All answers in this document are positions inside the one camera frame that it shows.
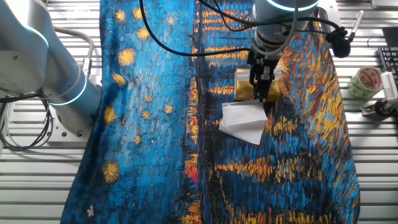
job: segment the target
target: white paper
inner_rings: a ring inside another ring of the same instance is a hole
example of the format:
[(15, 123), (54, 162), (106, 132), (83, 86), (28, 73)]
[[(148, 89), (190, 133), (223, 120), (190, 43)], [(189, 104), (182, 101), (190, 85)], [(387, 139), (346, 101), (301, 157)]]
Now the white paper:
[(223, 103), (219, 130), (244, 141), (260, 145), (267, 123), (264, 105), (256, 101)]
[(280, 77), (282, 76), (282, 66), (277, 65), (275, 70), (274, 70), (274, 75), (275, 75), (275, 81), (278, 81)]

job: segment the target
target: masking tape roll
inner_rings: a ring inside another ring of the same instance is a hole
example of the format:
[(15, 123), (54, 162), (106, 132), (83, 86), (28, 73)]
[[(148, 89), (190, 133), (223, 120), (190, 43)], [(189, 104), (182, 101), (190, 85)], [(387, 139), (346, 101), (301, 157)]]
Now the masking tape roll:
[(358, 99), (370, 100), (383, 89), (381, 72), (375, 67), (363, 67), (348, 82), (349, 92)]

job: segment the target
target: cloth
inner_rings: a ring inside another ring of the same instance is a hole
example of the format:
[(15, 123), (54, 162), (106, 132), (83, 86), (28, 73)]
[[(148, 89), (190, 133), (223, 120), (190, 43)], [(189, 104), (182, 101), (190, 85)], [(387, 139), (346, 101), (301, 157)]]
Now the cloth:
[[(182, 52), (247, 47), (195, 1), (145, 1)], [(223, 2), (249, 18), (252, 1)], [(246, 52), (186, 58), (136, 0), (101, 0), (103, 101), (61, 223), (356, 223), (359, 185), (333, 62), (302, 33), (259, 146), (218, 131)]]

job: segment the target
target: metal grating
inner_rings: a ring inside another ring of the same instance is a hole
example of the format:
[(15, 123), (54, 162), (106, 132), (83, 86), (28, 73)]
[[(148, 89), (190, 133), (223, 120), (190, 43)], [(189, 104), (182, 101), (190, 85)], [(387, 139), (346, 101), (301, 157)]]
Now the metal grating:
[[(49, 11), (55, 26), (80, 30), (92, 36), (96, 45), (91, 79), (101, 81), (101, 47), (98, 29), (99, 0), (52, 0)], [(378, 93), (371, 101), (356, 101), (347, 82), (365, 65), (378, 67), (376, 50), (385, 46), (381, 27), (398, 26), (398, 11), (375, 10), (369, 1), (338, 0), (341, 21), (352, 28), (359, 10), (365, 15), (348, 58), (334, 58), (344, 99), (356, 169), (361, 186), (359, 224), (398, 223), (398, 130), (394, 118), (374, 122), (361, 116), (360, 107), (383, 98)], [(87, 46), (83, 40), (58, 35), (82, 62)], [(40, 101), (16, 104), (11, 116), (11, 133), (21, 144), (32, 142), (40, 132), (45, 110)], [(84, 145), (45, 145), (25, 153), (4, 149), (0, 158), (0, 223), (59, 223), (84, 153)]]

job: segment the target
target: cable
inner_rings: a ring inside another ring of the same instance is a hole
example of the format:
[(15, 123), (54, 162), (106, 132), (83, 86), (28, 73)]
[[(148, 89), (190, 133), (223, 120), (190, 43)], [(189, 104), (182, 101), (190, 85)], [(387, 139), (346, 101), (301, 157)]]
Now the cable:
[[(200, 3), (204, 4), (206, 7), (208, 7), (209, 9), (217, 12), (218, 14), (222, 14), (223, 16), (230, 18), (236, 22), (240, 22), (246, 25), (252, 25), (252, 26), (268, 26), (268, 25), (273, 25), (273, 24), (283, 24), (285, 22), (292, 22), (292, 19), (281, 19), (281, 20), (276, 20), (276, 21), (272, 21), (272, 22), (252, 22), (252, 21), (247, 21), (244, 19), (240, 19), (234, 16), (229, 15), (228, 13), (225, 13), (223, 11), (220, 11), (218, 9), (216, 9), (215, 7), (213, 7), (212, 5), (208, 4), (207, 2), (205, 2), (204, 0), (198, 0)], [(337, 31), (340, 30), (340, 27), (335, 24), (332, 21), (326, 20), (326, 19), (321, 19), (321, 18), (317, 18), (317, 17), (301, 17), (298, 19), (298, 21), (312, 21), (312, 22), (321, 22), (324, 24), (328, 24), (329, 26), (334, 27)]]
[(292, 40), (293, 36), (295, 35), (294, 30), (296, 30), (297, 19), (298, 18), (299, 18), (299, 0), (294, 0), (293, 24), (292, 24), (292, 28), (291, 28), (290, 33), (287, 36), (285, 42), (278, 49), (276, 49), (276, 50), (274, 50), (272, 52), (265, 52), (265, 51), (261, 50), (259, 48), (259, 46), (257, 46), (257, 44), (253, 41), (253, 39), (251, 37), (251, 34), (250, 34), (250, 30), (246, 30), (246, 33), (248, 34), (248, 37), (249, 37), (250, 44), (252, 45), (254, 50), (256, 50), (257, 52), (259, 52), (260, 54), (262, 54), (264, 56), (275, 55), (275, 54), (283, 51), (285, 49), (285, 47), (290, 43), (290, 41)]
[[(217, 3), (217, 0), (214, 0), (214, 3), (216, 4), (218, 10), (219, 10), (219, 11), (222, 11), (221, 8), (220, 8), (220, 6), (219, 6), (218, 3)], [(225, 25), (230, 31), (232, 31), (232, 32), (240, 32), (240, 31), (244, 31), (244, 30), (246, 30), (246, 29), (250, 29), (250, 28), (253, 27), (253, 26), (247, 26), (247, 27), (243, 27), (243, 28), (241, 28), (241, 29), (232, 29), (232, 28), (230, 28), (230, 26), (226, 23), (225, 18), (224, 18), (224, 15), (222, 15), (222, 14), (220, 14), (220, 15), (221, 15), (221, 18), (223, 19), (224, 25)]]
[(28, 93), (28, 94), (23, 94), (21, 96), (16, 96), (16, 97), (10, 97), (10, 98), (0, 98), (0, 103), (12, 103), (12, 102), (17, 102), (19, 100), (27, 100), (35, 97), (40, 97), (42, 96), (40, 93)]
[(155, 34), (150, 29), (148, 21), (147, 21), (147, 18), (146, 18), (146, 15), (145, 15), (145, 11), (144, 11), (143, 0), (139, 0), (139, 7), (140, 7), (140, 10), (141, 10), (141, 14), (142, 14), (142, 21), (144, 22), (145, 27), (148, 30), (149, 35), (153, 38), (153, 40), (157, 44), (159, 44), (159, 46), (161, 46), (163, 49), (165, 49), (168, 52), (171, 52), (173, 54), (186, 56), (186, 57), (205, 57), (205, 56), (210, 56), (210, 55), (227, 54), (227, 53), (233, 53), (233, 52), (242, 52), (242, 51), (251, 52), (252, 51), (250, 48), (240, 48), (240, 49), (231, 49), (231, 50), (221, 50), (221, 51), (217, 51), (217, 52), (191, 54), (191, 53), (178, 52), (176, 50), (170, 49), (166, 45), (164, 45), (159, 39), (157, 39)]
[[(216, 4), (218, 10), (219, 10), (219, 11), (222, 11), (221, 8), (220, 8), (220, 5), (217, 3), (217, 0), (214, 0), (214, 3)], [(230, 28), (230, 26), (229, 26), (229, 25), (227, 24), (227, 22), (225, 21), (224, 15), (220, 14), (220, 16), (221, 16), (221, 18), (223, 19), (224, 25), (225, 25), (230, 31), (232, 31), (232, 32), (240, 32), (240, 31), (244, 31), (244, 30), (246, 30), (246, 29), (250, 29), (250, 28), (252, 28), (252, 27), (257, 27), (257, 26), (252, 26), (252, 25), (250, 25), (250, 26), (243, 27), (243, 28), (241, 28), (241, 29), (232, 29), (232, 28)], [(291, 29), (291, 26), (288, 26), (288, 25), (285, 25), (285, 24), (279, 24), (279, 25), (284, 26), (284, 27), (288, 27), (288, 28)], [(331, 34), (331, 35), (334, 35), (334, 34), (332, 34), (332, 33), (330, 33), (330, 32), (322, 32), (322, 31), (318, 31), (318, 30), (295, 30), (295, 31), (296, 31), (296, 32), (314, 32), (314, 33), (319, 33), (319, 34), (326, 34), (326, 35)]]
[[(53, 132), (53, 126), (54, 126), (53, 121), (52, 121), (52, 120), (53, 120), (53, 117), (52, 117), (51, 111), (49, 110), (49, 104), (48, 104), (48, 102), (45, 101), (45, 100), (42, 100), (42, 103), (43, 103), (45, 109), (47, 110), (47, 112), (46, 112), (47, 120), (46, 120), (46, 122), (45, 122), (45, 126), (44, 126), (43, 130), (41, 131), (41, 133), (39, 134), (39, 136), (37, 136), (37, 138), (35, 139), (35, 141), (34, 141), (32, 144), (30, 144), (29, 146), (21, 146), (21, 145), (19, 145), (18, 143), (16, 143), (15, 139), (12, 138), (12, 136), (11, 136), (10, 133), (9, 133), (9, 131), (7, 130), (7, 131), (6, 131), (6, 134), (8, 134), (8, 135), (10, 136), (11, 141), (13, 141), (13, 142), (16, 144), (16, 145), (13, 145), (13, 144), (11, 144), (10, 142), (8, 142), (8, 141), (6, 140), (6, 138), (4, 137), (3, 131), (2, 131), (2, 130), (0, 131), (0, 140), (3, 142), (3, 144), (4, 144), (9, 150), (21, 152), (21, 151), (25, 151), (25, 150), (32, 149), (32, 148), (41, 147), (41, 146), (43, 146), (44, 144), (46, 144), (46, 143), (49, 141), (49, 139), (50, 139), (50, 137), (51, 137), (51, 135), (52, 135), (52, 132)], [(6, 103), (3, 103), (2, 106), (1, 106), (1, 110), (0, 110), (0, 115), (1, 115), (0, 124), (3, 124), (4, 116), (5, 116), (4, 112), (5, 112), (5, 110), (6, 110), (6, 107), (7, 107)], [(47, 139), (46, 139), (41, 145), (36, 146), (36, 145), (38, 145), (38, 143), (40, 143), (40, 142), (44, 139), (44, 137), (46, 137), (46, 136), (48, 136)]]
[[(15, 124), (15, 123), (13, 123), (13, 122), (10, 120), (10, 118), (9, 118), (10, 109), (11, 109), (11, 104), (9, 103), (9, 104), (7, 105), (7, 109), (6, 109), (6, 111), (7, 111), (7, 113), (6, 113), (6, 121), (7, 121), (9, 124)], [(50, 107), (48, 107), (47, 110), (45, 111), (46, 114), (49, 112), (49, 109), (50, 109)], [(43, 120), (42, 122), (37, 123), (37, 124), (44, 124), (46, 119), (47, 119), (47, 117), (45, 117), (44, 120)]]
[(87, 57), (91, 58), (91, 56), (93, 56), (94, 42), (93, 42), (93, 39), (89, 35), (87, 35), (85, 33), (82, 33), (80, 31), (77, 31), (77, 30), (65, 29), (65, 28), (56, 27), (56, 26), (54, 26), (54, 30), (56, 32), (60, 32), (60, 33), (63, 33), (63, 34), (68, 34), (68, 35), (74, 35), (74, 36), (81, 37), (83, 40), (87, 41), (88, 44), (89, 44)]

